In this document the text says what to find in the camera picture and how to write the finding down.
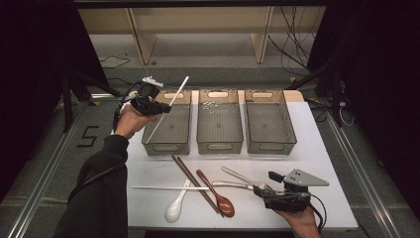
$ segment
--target utensil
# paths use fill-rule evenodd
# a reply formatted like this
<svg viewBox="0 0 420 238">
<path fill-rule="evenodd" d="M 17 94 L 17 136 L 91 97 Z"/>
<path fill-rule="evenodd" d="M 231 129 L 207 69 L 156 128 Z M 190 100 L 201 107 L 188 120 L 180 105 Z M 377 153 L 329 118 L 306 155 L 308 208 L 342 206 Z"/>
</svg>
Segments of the utensil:
<svg viewBox="0 0 420 238">
<path fill-rule="evenodd" d="M 133 186 L 138 189 L 150 189 L 150 190 L 208 190 L 206 186 L 200 187 L 183 187 L 183 186 Z"/>
<path fill-rule="evenodd" d="M 204 181 L 204 183 L 207 184 L 207 186 L 216 196 L 217 206 L 219 207 L 220 213 L 224 214 L 227 217 L 233 217 L 235 215 L 235 207 L 232 204 L 232 202 L 228 198 L 221 196 L 219 193 L 216 192 L 216 190 L 213 188 L 212 184 L 203 174 L 202 171 L 198 170 L 197 174 Z"/>
<path fill-rule="evenodd" d="M 227 167 L 222 167 L 222 171 L 224 171 L 224 172 L 226 172 L 226 173 L 228 173 L 228 174 L 230 174 L 230 175 L 232 175 L 232 176 L 234 176 L 236 178 L 242 179 L 242 180 L 244 180 L 244 181 L 246 181 L 246 182 L 248 182 L 250 184 L 253 184 L 253 185 L 259 187 L 262 190 L 274 191 L 274 189 L 272 189 L 272 187 L 269 186 L 268 184 L 266 184 L 265 182 L 263 182 L 263 181 L 253 181 L 253 180 L 251 180 L 249 178 L 246 178 L 246 177 L 244 177 L 244 176 L 242 176 L 242 175 L 240 175 L 240 174 L 232 171 L 231 169 L 229 169 Z"/>
<path fill-rule="evenodd" d="M 176 92 L 175 96 L 172 98 L 172 100 L 169 103 L 169 107 L 172 106 L 173 102 L 175 101 L 175 99 L 178 97 L 179 92 L 182 90 L 183 86 L 185 85 L 186 81 L 188 81 L 189 76 L 187 76 L 181 86 L 178 88 L 178 91 Z M 158 129 L 158 126 L 160 125 L 160 122 L 163 120 L 164 116 L 166 116 L 165 113 L 163 113 L 163 115 L 161 115 L 160 119 L 157 122 L 157 125 L 155 126 L 155 128 L 152 130 L 152 133 L 149 135 L 149 138 L 146 140 L 146 144 L 149 143 L 149 141 L 151 140 L 152 136 L 155 134 L 155 131 Z"/>
<path fill-rule="evenodd" d="M 238 188 L 244 188 L 248 190 L 254 190 L 254 187 L 251 184 L 244 184 L 244 183 L 237 183 L 237 182 L 223 181 L 223 180 L 214 180 L 211 183 L 213 186 L 229 186 L 229 187 L 238 187 Z M 283 190 L 273 189 L 272 192 L 279 193 L 279 192 L 283 192 Z"/>
<path fill-rule="evenodd" d="M 199 187 L 201 186 L 200 183 L 195 179 L 195 177 L 192 175 L 192 173 L 189 171 L 188 167 L 183 163 L 182 159 L 180 157 L 176 158 L 174 155 L 172 155 L 173 160 L 176 162 L 176 164 L 179 166 L 179 168 L 185 173 L 185 175 L 191 180 L 191 182 Z M 219 213 L 219 208 L 216 206 L 216 204 L 213 202 L 213 200 L 210 198 L 210 196 L 203 190 L 200 190 L 200 193 L 203 195 L 203 197 L 207 200 L 207 202 L 213 207 L 213 209 L 216 211 L 216 213 Z"/>
<path fill-rule="evenodd" d="M 183 187 L 188 188 L 190 184 L 191 181 L 187 179 Z M 182 200 L 185 196 L 185 193 L 186 189 L 183 189 L 179 196 L 173 202 L 171 202 L 170 205 L 164 211 L 164 219 L 167 222 L 173 223 L 179 218 L 179 215 L 181 214 Z"/>
</svg>

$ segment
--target brown handle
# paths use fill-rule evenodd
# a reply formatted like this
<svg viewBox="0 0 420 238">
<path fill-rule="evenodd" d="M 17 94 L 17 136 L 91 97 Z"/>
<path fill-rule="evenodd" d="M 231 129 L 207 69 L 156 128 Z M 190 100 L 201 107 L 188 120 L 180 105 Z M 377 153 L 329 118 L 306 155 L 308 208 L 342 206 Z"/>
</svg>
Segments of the brown handle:
<svg viewBox="0 0 420 238">
<path fill-rule="evenodd" d="M 217 194 L 216 190 L 214 189 L 211 182 L 207 179 L 207 177 L 203 174 L 203 172 L 201 170 L 198 170 L 196 172 L 197 172 L 197 175 L 204 181 L 204 183 L 206 183 L 206 185 L 210 188 L 210 190 L 213 192 L 213 194 L 217 198 L 218 194 Z"/>
</svg>

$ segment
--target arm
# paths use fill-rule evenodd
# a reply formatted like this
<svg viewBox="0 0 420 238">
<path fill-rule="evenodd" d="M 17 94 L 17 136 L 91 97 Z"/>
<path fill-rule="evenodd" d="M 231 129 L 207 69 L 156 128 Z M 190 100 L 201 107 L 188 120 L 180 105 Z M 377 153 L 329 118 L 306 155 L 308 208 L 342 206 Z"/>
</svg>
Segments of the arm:
<svg viewBox="0 0 420 238">
<path fill-rule="evenodd" d="M 321 235 L 316 226 L 315 215 L 310 207 L 306 207 L 303 212 L 289 213 L 275 210 L 275 213 L 282 216 L 300 238 L 318 238 Z"/>
<path fill-rule="evenodd" d="M 122 110 L 115 135 L 86 160 L 80 169 L 76 192 L 55 229 L 54 237 L 127 237 L 127 148 L 130 139 L 155 116 L 144 116 L 132 105 Z M 117 168 L 98 180 L 86 181 Z"/>
</svg>

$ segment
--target white stick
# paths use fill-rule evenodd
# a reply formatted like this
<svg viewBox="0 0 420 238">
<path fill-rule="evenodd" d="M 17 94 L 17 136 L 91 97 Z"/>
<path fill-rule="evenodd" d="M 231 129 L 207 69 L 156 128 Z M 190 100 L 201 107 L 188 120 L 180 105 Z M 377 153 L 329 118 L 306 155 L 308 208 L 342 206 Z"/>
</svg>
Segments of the white stick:
<svg viewBox="0 0 420 238">
<path fill-rule="evenodd" d="M 176 97 L 178 97 L 179 92 L 182 90 L 183 86 L 185 85 L 186 81 L 188 81 L 189 76 L 187 76 L 184 81 L 182 82 L 181 86 L 179 87 L 178 91 L 176 92 L 175 96 L 172 98 L 172 101 L 170 101 L 169 106 L 172 106 L 173 102 L 175 101 Z M 157 130 L 158 126 L 160 125 L 160 122 L 163 120 L 164 116 L 166 114 L 161 115 L 160 119 L 157 122 L 157 125 L 155 126 L 155 128 L 152 130 L 151 135 L 149 136 L 149 138 L 146 140 L 146 144 L 149 143 L 149 141 L 151 140 L 152 136 L 155 134 L 155 131 Z"/>
<path fill-rule="evenodd" d="M 133 186 L 138 189 L 153 189 L 153 190 L 208 190 L 207 186 L 192 186 L 192 187 L 170 187 L 170 186 Z"/>
</svg>

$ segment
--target black sleeve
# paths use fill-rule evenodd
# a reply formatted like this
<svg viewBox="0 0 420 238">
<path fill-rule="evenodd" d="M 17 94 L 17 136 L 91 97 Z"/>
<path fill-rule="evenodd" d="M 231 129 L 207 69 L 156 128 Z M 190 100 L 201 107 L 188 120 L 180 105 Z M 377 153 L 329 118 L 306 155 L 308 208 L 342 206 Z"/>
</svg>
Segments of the black sleeve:
<svg viewBox="0 0 420 238">
<path fill-rule="evenodd" d="M 83 164 L 77 179 L 77 192 L 58 222 L 53 237 L 128 237 L 125 166 L 128 145 L 128 140 L 122 136 L 109 136 L 102 151 Z M 111 173 L 82 186 L 110 170 Z"/>
</svg>

